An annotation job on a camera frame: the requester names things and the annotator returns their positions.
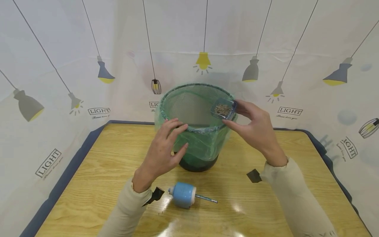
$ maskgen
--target small plastic box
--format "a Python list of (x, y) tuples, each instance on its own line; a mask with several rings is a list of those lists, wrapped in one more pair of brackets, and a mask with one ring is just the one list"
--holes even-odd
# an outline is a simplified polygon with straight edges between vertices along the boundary
[[(217, 105), (226, 105), (230, 108), (230, 112), (227, 116), (221, 115), (216, 112), (216, 107)], [(230, 100), (225, 100), (223, 98), (219, 98), (216, 100), (216, 102), (212, 105), (211, 107), (211, 114), (213, 117), (218, 118), (218, 119), (232, 119), (235, 109), (237, 107), (237, 102), (235, 101), (230, 101)]]

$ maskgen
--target beige long sleeve shirt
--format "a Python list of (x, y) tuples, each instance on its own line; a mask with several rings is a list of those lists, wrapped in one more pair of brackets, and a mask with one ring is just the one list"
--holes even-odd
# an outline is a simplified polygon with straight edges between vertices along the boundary
[[(337, 236), (329, 218), (305, 184), (303, 174), (294, 160), (289, 158), (284, 167), (273, 167), (266, 162), (261, 178), (271, 185), (276, 194), (293, 236)], [(146, 210), (143, 205), (151, 195), (150, 189), (136, 193), (132, 179), (129, 179), (98, 237), (132, 236)]]

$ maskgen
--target lamp illustration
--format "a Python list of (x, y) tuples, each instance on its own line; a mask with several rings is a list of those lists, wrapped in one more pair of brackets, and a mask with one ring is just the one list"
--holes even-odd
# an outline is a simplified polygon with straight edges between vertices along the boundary
[(210, 67), (211, 65), (211, 61), (209, 60), (208, 58), (208, 53), (205, 52), (205, 39), (206, 39), (206, 35), (207, 35), (207, 15), (208, 15), (208, 0), (207, 0), (207, 6), (206, 6), (206, 10), (205, 10), (205, 29), (204, 29), (204, 47), (203, 47), (203, 52), (199, 52), (199, 57), (196, 61), (196, 64), (195, 66), (193, 66), (193, 68), (198, 68), (196, 70), (196, 72), (199, 72), (201, 70), (201, 75), (203, 75), (203, 70), (205, 70), (207, 73), (208, 72), (208, 69), (213, 69)]
[(75, 116), (76, 116), (76, 112), (80, 113), (79, 107), (83, 108), (83, 106), (80, 105), (81, 103), (83, 103), (83, 101), (76, 98), (72, 92), (69, 93), (69, 97), (71, 99), (71, 112), (70, 112), (70, 114), (75, 112)]
[(87, 13), (87, 9), (86, 9), (86, 5), (84, 4), (84, 1), (81, 0), (81, 2), (83, 3), (83, 7), (84, 7), (84, 11), (86, 12), (86, 15), (87, 15), (87, 19), (88, 19), (88, 23), (89, 23), (89, 27), (91, 28), (91, 32), (92, 32), (92, 36), (94, 38), (94, 41), (95, 41), (95, 45), (96, 45), (96, 49), (97, 49), (97, 63), (99, 64), (100, 66), (100, 69), (99, 69), (99, 75), (97, 76), (102, 82), (106, 83), (106, 84), (110, 84), (114, 81), (115, 77), (112, 76), (108, 70), (105, 68), (105, 62), (103, 62), (103, 60), (101, 59), (101, 56), (100, 56), (100, 52), (99, 52), (99, 48), (97, 46), (97, 43), (96, 43), (96, 39), (95, 39), (95, 34), (94, 34), (94, 31), (92, 29), (92, 25), (91, 25), (91, 21), (89, 20), (89, 16), (88, 16), (88, 13)]
[(155, 95), (162, 93), (161, 83), (157, 79), (151, 80), (151, 89)]
[(374, 118), (366, 122), (359, 130), (359, 134), (363, 138), (368, 138), (373, 135), (379, 129), (379, 119)]
[(246, 68), (245, 72), (243, 73), (243, 82), (254, 82), (258, 80), (258, 61), (259, 60), (257, 59), (257, 56), (253, 56), (253, 58), (250, 60), (250, 65)]
[(44, 49), (44, 47), (42, 46), (41, 42), (40, 42), (39, 39), (37, 38), (36, 34), (34, 33), (33, 29), (32, 29), (31, 26), (29, 25), (29, 23), (28, 23), (28, 21), (26, 20), (25, 16), (22, 14), (22, 11), (20, 10), (19, 6), (16, 4), (16, 2), (15, 2), (14, 0), (13, 0), (13, 3), (15, 4), (15, 6), (16, 6), (17, 9), (18, 9), (18, 11), (20, 12), (22, 18), (25, 20), (25, 22), (26, 22), (26, 24), (28, 25), (30, 31), (33, 33), (33, 35), (34, 35), (34, 37), (36, 38), (38, 44), (41, 46), (41, 48), (42, 48), (42, 50), (44, 51), (44, 53), (45, 53), (47, 59), (49, 60), (50, 64), (53, 66), (53, 68), (55, 69), (55, 72), (57, 73), (57, 75), (58, 75), (59, 78), (61, 79), (63, 85), (64, 85), (64, 86), (66, 87), (66, 89), (68, 90), (68, 92), (69, 92), (68, 95), (69, 95), (69, 97), (71, 98), (71, 109), (72, 109), (71, 112), (70, 112), (69, 114), (72, 114), (74, 110), (76, 110), (76, 111), (78, 111), (78, 112), (80, 113), (80, 111), (79, 111), (79, 107), (83, 108), (83, 106), (80, 105), (81, 103), (83, 103), (83, 101), (82, 101), (82, 100), (79, 100), (78, 98), (76, 98), (76, 97), (74, 96), (74, 94), (70, 91), (70, 89), (67, 87), (66, 83), (63, 81), (61, 75), (59, 74), (58, 70), (57, 70), (56, 67), (54, 66), (54, 64), (53, 64), (53, 62), (51, 61), (51, 59), (50, 59), (49, 55), (47, 54), (46, 50)]
[(153, 63), (153, 55), (151, 54), (150, 47), (150, 38), (149, 38), (149, 30), (147, 29), (147, 19), (146, 19), (146, 11), (145, 11), (145, 1), (142, 0), (143, 3), (143, 12), (145, 14), (145, 23), (146, 23), (146, 32), (147, 32), (147, 41), (149, 42), (149, 50), (150, 50), (150, 58), (151, 58), (151, 66), (153, 67), (154, 79), (151, 81), (151, 90), (155, 95), (160, 95), (162, 93), (161, 83), (155, 77), (154, 63)]
[(261, 37), (260, 37), (259, 43), (258, 43), (257, 54), (255, 56), (253, 56), (253, 58), (250, 60), (250, 65), (247, 66), (245, 72), (243, 73), (243, 76), (242, 76), (243, 82), (255, 82), (256, 80), (258, 80), (258, 74), (259, 74), (259, 68), (258, 68), (259, 60), (257, 59), (258, 50), (259, 50), (259, 46), (260, 46), (260, 43), (262, 40), (263, 32), (265, 30), (265, 26), (266, 26), (266, 22), (267, 22), (267, 18), (268, 18), (268, 13), (270, 12), (270, 8), (271, 8), (272, 3), (273, 3), (273, 0), (271, 0), (270, 6), (268, 7), (265, 24), (263, 25)]
[(97, 56), (97, 63), (100, 66), (99, 75), (97, 76), (102, 82), (104, 83), (112, 83), (115, 79), (114, 76), (112, 76), (108, 70), (105, 68), (105, 62), (101, 59), (100, 56)]
[(346, 84), (348, 82), (348, 69), (352, 66), (351, 62), (353, 60), (353, 56), (358, 51), (359, 47), (363, 44), (363, 42), (366, 40), (366, 38), (371, 33), (371, 31), (378, 24), (378, 22), (379, 22), (379, 20), (375, 23), (375, 25), (372, 27), (372, 29), (368, 32), (366, 37), (359, 44), (358, 48), (354, 51), (354, 53), (351, 55), (351, 57), (346, 58), (340, 64), (340, 67), (337, 70), (335, 70), (334, 72), (332, 72), (332, 74), (330, 74), (329, 76), (327, 76), (323, 79), (323, 82), (325, 82), (329, 86), (338, 86), (338, 85)]
[(279, 101), (279, 96), (285, 97), (283, 95), (284, 93), (282, 90), (282, 84), (283, 84), (283, 81), (280, 81), (278, 83), (278, 86), (271, 92), (271, 94), (269, 96), (266, 96), (266, 97), (270, 97), (267, 102), (271, 101), (271, 104), (272, 104), (274, 102), (275, 98), (277, 99), (277, 101)]
[(5, 79), (11, 84), (11, 86), (15, 89), (13, 91), (14, 97), (19, 101), (19, 110), (22, 116), (26, 119), (26, 121), (30, 122), (36, 119), (45, 109), (37, 100), (34, 98), (27, 96), (25, 91), (20, 91), (17, 89), (12, 82), (8, 79), (8, 77), (0, 70), (0, 73), (3, 74)]
[(269, 96), (266, 96), (266, 97), (270, 97), (270, 98), (268, 99), (267, 102), (271, 101), (271, 103), (273, 103), (273, 102), (275, 101), (275, 98), (277, 99), (277, 101), (279, 101), (279, 97), (285, 97), (285, 96), (283, 95), (283, 90), (282, 90), (282, 84), (283, 84), (284, 77), (285, 77), (285, 75), (287, 74), (288, 68), (289, 68), (290, 65), (291, 65), (292, 59), (293, 59), (293, 57), (295, 56), (296, 49), (298, 48), (298, 46), (299, 46), (299, 44), (300, 44), (300, 41), (301, 41), (301, 39), (303, 38), (303, 35), (304, 35), (304, 33), (305, 33), (305, 30), (306, 30), (307, 27), (308, 27), (308, 24), (309, 24), (309, 22), (310, 22), (310, 19), (312, 18), (313, 12), (314, 12), (315, 9), (316, 9), (317, 3), (318, 3), (318, 0), (316, 1), (315, 6), (313, 7), (313, 10), (312, 10), (312, 12), (311, 12), (311, 14), (310, 14), (310, 16), (309, 16), (308, 22), (307, 22), (307, 24), (305, 25), (305, 28), (304, 28), (304, 30), (303, 30), (303, 33), (302, 33), (301, 36), (300, 36), (300, 39), (299, 39), (299, 41), (298, 41), (298, 44), (296, 45), (295, 50), (293, 51), (292, 57), (291, 57), (290, 62), (288, 63), (288, 66), (287, 66), (287, 68), (286, 68), (286, 70), (285, 70), (285, 72), (284, 72), (284, 75), (283, 75), (282, 80), (278, 83), (278, 86), (277, 86), (277, 87), (271, 92), (271, 94), (270, 94)]

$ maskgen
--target lamp cord line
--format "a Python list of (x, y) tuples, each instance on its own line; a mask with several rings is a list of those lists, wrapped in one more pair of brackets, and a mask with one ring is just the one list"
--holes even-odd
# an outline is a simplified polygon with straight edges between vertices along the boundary
[(358, 51), (359, 47), (363, 44), (363, 42), (366, 40), (366, 38), (368, 37), (368, 35), (371, 33), (371, 31), (373, 31), (373, 29), (375, 28), (375, 26), (378, 24), (379, 20), (375, 23), (375, 25), (373, 26), (373, 28), (370, 30), (370, 32), (366, 35), (366, 37), (363, 39), (363, 41), (361, 42), (361, 44), (358, 46), (358, 48), (354, 51), (354, 53), (351, 55), (350, 58), (352, 58), (354, 56), (354, 54)]
[(95, 39), (95, 34), (94, 34), (94, 31), (92, 30), (91, 22), (89, 21), (89, 17), (88, 17), (88, 13), (87, 13), (86, 5), (84, 5), (84, 1), (83, 1), (83, 0), (81, 0), (81, 2), (83, 3), (84, 10), (86, 11), (86, 15), (87, 15), (87, 19), (88, 19), (89, 27), (91, 28), (92, 36), (94, 37), (94, 41), (95, 41), (95, 45), (96, 45), (96, 49), (97, 49), (97, 54), (100, 56), (99, 48), (97, 47), (97, 43), (96, 43), (96, 39)]
[(7, 76), (3, 73), (3, 71), (0, 69), (0, 72), (1, 74), (3, 74), (3, 76), (5, 77), (5, 79), (13, 86), (14, 89), (17, 89), (13, 84), (12, 82), (7, 78)]
[(22, 14), (19, 6), (17, 6), (16, 2), (13, 0), (14, 4), (16, 5), (17, 9), (19, 10), (20, 14), (22, 15), (22, 17), (24, 18), (26, 24), (28, 25), (29, 29), (31, 30), (31, 32), (33, 33), (34, 37), (36, 38), (37, 42), (39, 43), (39, 45), (41, 46), (42, 50), (44, 51), (44, 53), (46, 54), (46, 57), (47, 59), (50, 61), (51, 65), (53, 66), (53, 68), (55, 69), (56, 73), (58, 74), (59, 78), (61, 79), (61, 81), (63, 82), (64, 86), (67, 88), (67, 90), (69, 91), (69, 93), (71, 93), (70, 89), (67, 87), (66, 83), (63, 81), (61, 75), (59, 75), (58, 73), (58, 70), (56, 69), (56, 67), (54, 66), (53, 62), (51, 62), (51, 59), (49, 58), (49, 56), (47, 55), (45, 49), (43, 48), (41, 42), (39, 41), (39, 39), (37, 38), (36, 34), (34, 33), (34, 31), (32, 30), (32, 28), (30, 27), (28, 21), (26, 20), (25, 16)]
[(203, 49), (203, 52), (205, 52), (205, 36), (207, 35), (207, 16), (208, 16), (208, 0), (207, 0), (207, 7), (205, 8), (205, 29), (204, 29), (204, 49)]
[(313, 12), (314, 12), (315, 9), (316, 9), (317, 3), (318, 3), (318, 0), (316, 1), (315, 6), (313, 7), (312, 13), (310, 14), (309, 19), (308, 19), (308, 22), (307, 22), (307, 24), (305, 25), (304, 31), (303, 31), (303, 33), (302, 33), (301, 36), (300, 36), (299, 42), (298, 42), (298, 44), (296, 45), (295, 50), (293, 51), (293, 55), (292, 55), (292, 57), (291, 57), (290, 63), (288, 63), (287, 69), (286, 69), (285, 72), (284, 72), (284, 75), (283, 75), (282, 81), (284, 80), (284, 77), (285, 77), (285, 75), (286, 75), (286, 73), (287, 73), (287, 70), (288, 70), (288, 68), (290, 67), (290, 64), (291, 64), (291, 62), (292, 62), (293, 56), (295, 56), (296, 49), (298, 48), (298, 46), (299, 46), (299, 44), (300, 44), (300, 41), (301, 41), (301, 38), (303, 37), (303, 35), (304, 35), (304, 33), (305, 33), (305, 30), (306, 30), (307, 27), (308, 27), (309, 21), (310, 21), (312, 15), (313, 15)]
[(265, 24), (263, 25), (263, 30), (262, 30), (261, 38), (259, 39), (259, 43), (258, 43), (257, 54), (256, 54), (255, 56), (258, 55), (259, 45), (260, 45), (260, 42), (261, 42), (261, 40), (262, 40), (263, 31), (265, 30), (265, 26), (266, 26), (266, 22), (267, 22), (267, 18), (268, 18), (268, 13), (270, 12), (270, 8), (271, 8), (271, 4), (272, 4), (272, 3), (273, 3), (273, 0), (271, 0), (271, 2), (270, 2), (270, 6), (268, 7), (268, 11), (267, 11), (266, 19), (265, 19)]
[(146, 11), (145, 11), (145, 1), (142, 0), (142, 3), (143, 3), (143, 12), (145, 13), (145, 23), (146, 23), (147, 41), (149, 42), (149, 50), (150, 50), (150, 57), (151, 57), (151, 65), (153, 66), (153, 74), (154, 74), (154, 80), (155, 80), (155, 71), (154, 71), (154, 64), (153, 64), (153, 55), (151, 54), (150, 39), (149, 39), (149, 30), (147, 29), (147, 19), (146, 19)]

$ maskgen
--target blue motor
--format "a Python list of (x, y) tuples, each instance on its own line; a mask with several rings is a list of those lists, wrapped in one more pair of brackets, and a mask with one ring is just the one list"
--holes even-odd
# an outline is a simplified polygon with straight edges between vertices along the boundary
[(216, 200), (197, 195), (195, 186), (182, 182), (177, 182), (175, 186), (169, 188), (168, 193), (173, 196), (175, 205), (185, 209), (189, 209), (195, 203), (195, 197), (218, 203)]

